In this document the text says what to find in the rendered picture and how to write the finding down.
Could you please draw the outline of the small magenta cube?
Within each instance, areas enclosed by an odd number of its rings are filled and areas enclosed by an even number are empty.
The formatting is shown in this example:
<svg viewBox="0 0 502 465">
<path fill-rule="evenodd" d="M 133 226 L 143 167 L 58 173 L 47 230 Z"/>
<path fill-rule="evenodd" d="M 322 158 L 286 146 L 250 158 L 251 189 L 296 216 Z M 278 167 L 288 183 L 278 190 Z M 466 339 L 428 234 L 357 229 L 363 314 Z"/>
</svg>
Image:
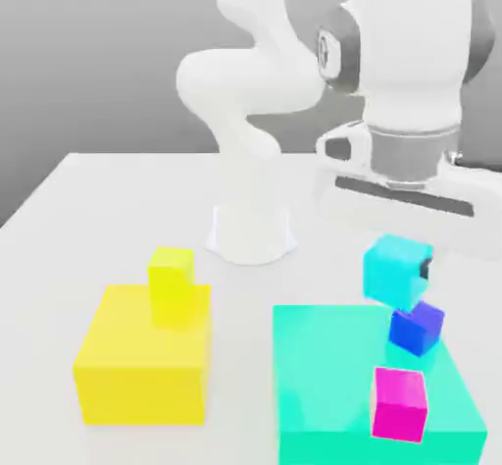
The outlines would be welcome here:
<svg viewBox="0 0 502 465">
<path fill-rule="evenodd" d="M 374 368 L 370 403 L 370 429 L 374 438 L 420 443 L 427 414 L 427 390 L 422 372 Z"/>
</svg>

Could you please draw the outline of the small yellow cube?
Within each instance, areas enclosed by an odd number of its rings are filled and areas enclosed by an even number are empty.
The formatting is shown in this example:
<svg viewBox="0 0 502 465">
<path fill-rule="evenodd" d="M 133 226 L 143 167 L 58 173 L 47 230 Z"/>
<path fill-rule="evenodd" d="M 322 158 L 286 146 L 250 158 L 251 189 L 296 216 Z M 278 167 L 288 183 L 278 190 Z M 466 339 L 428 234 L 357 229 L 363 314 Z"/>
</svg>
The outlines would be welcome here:
<svg viewBox="0 0 502 465">
<path fill-rule="evenodd" d="M 177 328 L 187 324 L 195 309 L 194 251 L 158 247 L 148 266 L 148 290 L 156 326 Z"/>
</svg>

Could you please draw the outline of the small blue cube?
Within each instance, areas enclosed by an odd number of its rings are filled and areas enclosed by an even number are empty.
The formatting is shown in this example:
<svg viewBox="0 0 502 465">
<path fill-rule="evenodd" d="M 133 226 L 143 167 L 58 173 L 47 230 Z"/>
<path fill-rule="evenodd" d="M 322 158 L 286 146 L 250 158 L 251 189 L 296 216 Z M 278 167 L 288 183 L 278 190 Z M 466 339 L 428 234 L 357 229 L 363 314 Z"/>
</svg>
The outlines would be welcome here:
<svg viewBox="0 0 502 465">
<path fill-rule="evenodd" d="M 420 300 L 410 311 L 393 311 L 388 339 L 415 356 L 422 357 L 439 341 L 445 312 Z"/>
</svg>

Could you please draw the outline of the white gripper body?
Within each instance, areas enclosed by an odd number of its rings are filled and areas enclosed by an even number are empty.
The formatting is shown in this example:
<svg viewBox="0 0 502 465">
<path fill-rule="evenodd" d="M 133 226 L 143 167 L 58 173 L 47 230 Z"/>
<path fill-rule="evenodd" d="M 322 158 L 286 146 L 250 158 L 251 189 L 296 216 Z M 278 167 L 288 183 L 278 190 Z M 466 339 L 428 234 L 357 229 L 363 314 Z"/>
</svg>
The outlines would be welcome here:
<svg viewBox="0 0 502 465">
<path fill-rule="evenodd" d="M 502 178 L 441 161 L 423 191 L 388 189 L 346 179 L 317 158 L 314 198 L 330 221 L 392 233 L 482 260 L 502 259 Z"/>
</svg>

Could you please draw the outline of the small cyan cube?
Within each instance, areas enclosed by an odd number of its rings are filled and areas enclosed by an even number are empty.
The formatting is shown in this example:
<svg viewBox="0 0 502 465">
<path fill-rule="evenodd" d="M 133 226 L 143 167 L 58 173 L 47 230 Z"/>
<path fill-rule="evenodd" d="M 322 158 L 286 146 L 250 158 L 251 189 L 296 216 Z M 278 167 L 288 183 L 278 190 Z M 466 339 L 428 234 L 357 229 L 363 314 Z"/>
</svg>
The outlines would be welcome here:
<svg viewBox="0 0 502 465">
<path fill-rule="evenodd" d="M 364 254 L 363 293 L 393 309 L 409 312 L 427 290 L 433 247 L 385 234 Z"/>
</svg>

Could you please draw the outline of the large yellow box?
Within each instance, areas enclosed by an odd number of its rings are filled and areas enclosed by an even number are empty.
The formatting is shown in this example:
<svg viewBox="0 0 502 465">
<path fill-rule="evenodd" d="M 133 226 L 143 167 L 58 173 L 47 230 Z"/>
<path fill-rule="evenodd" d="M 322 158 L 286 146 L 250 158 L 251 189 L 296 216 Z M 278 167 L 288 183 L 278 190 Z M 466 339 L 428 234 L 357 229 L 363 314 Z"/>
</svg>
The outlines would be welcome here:
<svg viewBox="0 0 502 465">
<path fill-rule="evenodd" d="M 74 363 L 87 425 L 201 425 L 211 359 L 211 297 L 156 305 L 144 284 L 105 289 Z"/>
</svg>

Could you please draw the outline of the large teal box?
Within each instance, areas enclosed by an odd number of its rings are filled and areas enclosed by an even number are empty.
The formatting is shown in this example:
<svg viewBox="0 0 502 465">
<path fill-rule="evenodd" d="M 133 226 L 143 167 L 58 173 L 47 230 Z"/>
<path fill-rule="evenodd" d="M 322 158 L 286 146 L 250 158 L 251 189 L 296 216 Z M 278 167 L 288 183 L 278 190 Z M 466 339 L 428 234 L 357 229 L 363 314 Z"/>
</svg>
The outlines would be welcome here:
<svg viewBox="0 0 502 465">
<path fill-rule="evenodd" d="M 388 340 L 391 313 L 374 305 L 273 309 L 278 465 L 478 465 L 487 428 L 446 344 L 417 357 Z M 420 443 L 371 435 L 374 369 L 424 374 Z"/>
</svg>

